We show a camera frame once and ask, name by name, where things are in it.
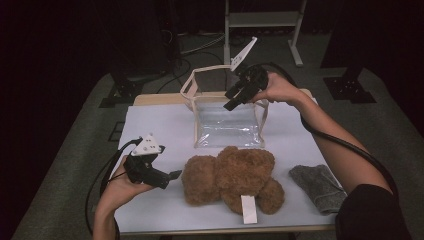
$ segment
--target gray towel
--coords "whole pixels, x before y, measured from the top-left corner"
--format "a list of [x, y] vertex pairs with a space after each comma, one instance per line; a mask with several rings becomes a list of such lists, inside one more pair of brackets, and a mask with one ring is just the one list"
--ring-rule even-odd
[[322, 214], [337, 213], [346, 193], [325, 165], [295, 166], [290, 176], [306, 192]]

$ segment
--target clear plastic bag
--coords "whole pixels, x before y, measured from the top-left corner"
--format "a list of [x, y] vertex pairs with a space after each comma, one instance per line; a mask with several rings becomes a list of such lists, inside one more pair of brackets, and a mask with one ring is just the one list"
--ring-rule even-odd
[[[194, 147], [264, 147], [261, 133], [268, 114], [268, 101], [240, 104], [228, 111], [223, 107], [229, 101], [225, 92], [200, 92], [196, 73], [222, 68], [229, 68], [229, 65], [193, 70], [181, 89], [182, 96], [187, 99], [186, 105], [195, 117]], [[206, 79], [207, 74], [203, 73], [200, 81]]]

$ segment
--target teddy bear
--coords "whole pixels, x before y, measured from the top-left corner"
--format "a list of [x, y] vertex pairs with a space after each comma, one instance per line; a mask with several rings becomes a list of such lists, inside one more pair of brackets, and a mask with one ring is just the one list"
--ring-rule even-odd
[[193, 156], [181, 176], [185, 200], [200, 206], [222, 199], [231, 211], [242, 215], [241, 195], [248, 195], [255, 197], [263, 213], [274, 214], [285, 194], [271, 177], [274, 165], [274, 155], [263, 149], [228, 146], [217, 157]]

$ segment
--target stand leg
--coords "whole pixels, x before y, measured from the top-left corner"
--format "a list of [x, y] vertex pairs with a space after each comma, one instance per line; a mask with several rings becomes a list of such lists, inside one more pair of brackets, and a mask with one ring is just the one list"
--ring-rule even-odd
[[299, 15], [297, 17], [296, 27], [294, 28], [293, 39], [288, 41], [290, 51], [293, 55], [293, 59], [297, 67], [303, 66], [303, 62], [302, 62], [302, 59], [300, 58], [299, 51], [297, 50], [296, 43], [297, 43], [297, 38], [299, 37], [300, 27], [302, 26], [303, 16], [305, 15], [306, 2], [307, 0], [303, 0], [301, 3]]
[[230, 10], [228, 0], [225, 1], [225, 43], [224, 64], [230, 64]]
[[341, 77], [324, 78], [324, 82], [335, 100], [350, 100], [352, 103], [376, 102], [358, 81], [361, 71], [361, 64], [353, 65], [349, 66]]

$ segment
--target gray carpet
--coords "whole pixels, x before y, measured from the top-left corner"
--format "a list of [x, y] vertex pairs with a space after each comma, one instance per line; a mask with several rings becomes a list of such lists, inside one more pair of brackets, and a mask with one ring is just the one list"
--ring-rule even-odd
[[[294, 65], [287, 46], [287, 36], [261, 37], [246, 63], [273, 61], [285, 68], [299, 87], [311, 90], [318, 103], [335, 120], [360, 139], [392, 173], [400, 190], [401, 207], [414, 239], [424, 239], [424, 141], [408, 118], [388, 94], [384, 83], [371, 72], [364, 70], [360, 82], [376, 99], [373, 104], [351, 104], [335, 101], [323, 82], [324, 77], [339, 76], [344, 69], [320, 69], [329, 35], [301, 35], [298, 48], [304, 66]], [[182, 36], [183, 50], [201, 46], [210, 38]], [[232, 47], [232, 56], [242, 49]], [[222, 61], [222, 47], [204, 50], [216, 54]], [[184, 57], [190, 69], [217, 65], [219, 59], [207, 53]], [[175, 70], [182, 75], [188, 69], [187, 62]], [[185, 81], [189, 73], [180, 78]], [[143, 94], [156, 93], [174, 76], [170, 74], [145, 85]], [[206, 91], [224, 90], [225, 83], [213, 83]], [[110, 141], [117, 123], [125, 120], [130, 104], [117, 104], [111, 108], [99, 108], [113, 88], [110, 75], [99, 80], [78, 115], [62, 148], [56, 156], [29, 210], [21, 221], [13, 239], [90, 239], [84, 216], [86, 194], [96, 174], [118, 147]], [[180, 84], [173, 81], [161, 93], [178, 92]], [[119, 139], [118, 131], [112, 138]], [[98, 185], [89, 200], [90, 210], [95, 206]], [[297, 239], [335, 239], [329, 232], [305, 232]], [[123, 239], [159, 239], [159, 236], [130, 237]], [[175, 236], [174, 239], [287, 239], [286, 234], [248, 234], [212, 236]]]

